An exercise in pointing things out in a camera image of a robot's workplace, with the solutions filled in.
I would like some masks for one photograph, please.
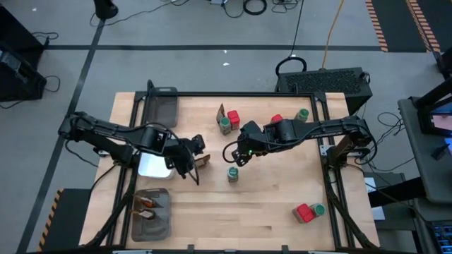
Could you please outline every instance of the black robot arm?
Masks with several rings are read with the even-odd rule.
[[[178,138],[166,128],[130,128],[96,119],[85,112],[67,115],[58,134],[67,140],[85,141],[110,153],[112,159],[123,167],[138,166],[139,155],[135,150],[164,157],[167,168],[176,168],[183,179],[194,168],[193,155],[202,154],[205,148],[201,135],[196,135],[191,140]],[[120,145],[110,139],[124,141],[126,144]]]
[[[356,147],[365,147],[371,142],[366,121],[356,116],[313,123],[284,119],[265,125],[263,131],[254,121],[250,121],[240,129],[236,141],[237,149],[232,152],[233,162],[242,167],[253,155],[259,157],[282,152],[308,139],[336,135],[345,137],[334,149],[328,151],[328,156],[334,160],[346,158]],[[361,149],[361,152],[362,156],[365,156],[369,150]]]

